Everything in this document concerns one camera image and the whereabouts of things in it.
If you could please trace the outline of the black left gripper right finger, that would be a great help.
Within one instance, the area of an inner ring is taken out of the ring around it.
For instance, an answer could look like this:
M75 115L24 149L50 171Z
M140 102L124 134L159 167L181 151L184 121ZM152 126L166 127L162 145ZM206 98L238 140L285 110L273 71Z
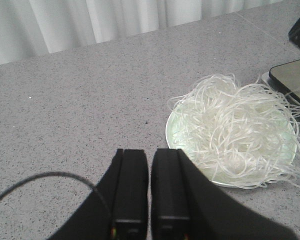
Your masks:
M154 240L295 240L210 182L181 150L160 148L151 170Z

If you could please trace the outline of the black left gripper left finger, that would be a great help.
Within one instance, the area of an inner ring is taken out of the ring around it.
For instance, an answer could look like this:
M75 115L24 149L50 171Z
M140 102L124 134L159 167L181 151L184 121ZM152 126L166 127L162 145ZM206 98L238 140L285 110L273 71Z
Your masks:
M145 240L149 171L143 150L118 149L112 162L52 240Z

